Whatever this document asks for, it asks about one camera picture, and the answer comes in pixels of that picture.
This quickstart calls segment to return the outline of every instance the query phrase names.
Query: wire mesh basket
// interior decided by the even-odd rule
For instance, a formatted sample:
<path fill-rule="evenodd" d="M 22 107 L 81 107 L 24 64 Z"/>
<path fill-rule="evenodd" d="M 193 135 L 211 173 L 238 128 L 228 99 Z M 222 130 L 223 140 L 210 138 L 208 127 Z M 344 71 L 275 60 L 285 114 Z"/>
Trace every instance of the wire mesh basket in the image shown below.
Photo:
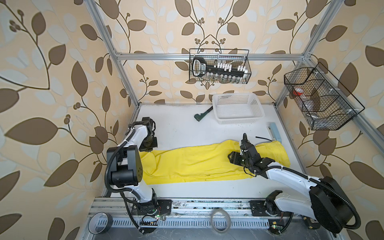
<path fill-rule="evenodd" d="M 189 50 L 189 79 L 211 83 L 247 84 L 251 77 L 249 50 L 191 48 Z"/>
<path fill-rule="evenodd" d="M 314 68 L 299 68 L 284 75 L 284 84 L 311 130 L 338 130 L 357 116 L 365 107 L 339 81 L 337 87 L 324 77 L 326 67 L 317 64 Z"/>

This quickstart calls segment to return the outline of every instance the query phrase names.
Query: wallpaper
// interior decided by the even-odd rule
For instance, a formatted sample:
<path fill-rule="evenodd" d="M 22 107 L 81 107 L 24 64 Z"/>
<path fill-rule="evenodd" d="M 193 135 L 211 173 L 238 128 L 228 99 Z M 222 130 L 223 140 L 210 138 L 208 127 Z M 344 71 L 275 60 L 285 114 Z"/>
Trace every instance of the wallpaper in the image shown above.
<path fill-rule="evenodd" d="M 327 0 L 96 0 L 122 53 L 302 53 Z"/>
<path fill-rule="evenodd" d="M 73 240 L 133 107 L 82 1 L 0 0 L 0 23 L 0 239 Z"/>
<path fill-rule="evenodd" d="M 366 107 L 362 115 L 384 135 L 384 1 L 345 3 L 312 57 L 357 97 Z"/>
<path fill-rule="evenodd" d="M 294 67 L 292 61 L 250 61 L 252 75 L 247 84 L 221 84 L 189 79 L 184 61 L 127 60 L 123 64 L 139 102 L 157 104 L 211 103 L 213 94 L 242 92 L 253 92 L 260 102 L 272 103 L 284 87 L 283 75 Z"/>
<path fill-rule="evenodd" d="M 384 133 L 384 3 L 344 3 L 313 58 L 340 78 L 366 107 L 361 114 Z M 356 207 L 362 224 L 346 231 L 351 240 L 384 239 L 384 156 L 352 121 L 337 131 L 311 131 L 292 96 L 279 111 L 307 172 L 333 177 Z"/>

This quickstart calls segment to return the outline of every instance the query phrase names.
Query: perforated basket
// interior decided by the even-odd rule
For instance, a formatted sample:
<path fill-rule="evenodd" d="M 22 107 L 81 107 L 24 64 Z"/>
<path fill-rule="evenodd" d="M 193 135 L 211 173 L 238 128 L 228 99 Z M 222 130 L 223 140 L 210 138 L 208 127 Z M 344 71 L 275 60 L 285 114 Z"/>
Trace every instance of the perforated basket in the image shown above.
<path fill-rule="evenodd" d="M 254 93 L 223 93 L 212 97 L 219 124 L 255 122 L 264 117 L 262 105 Z"/>

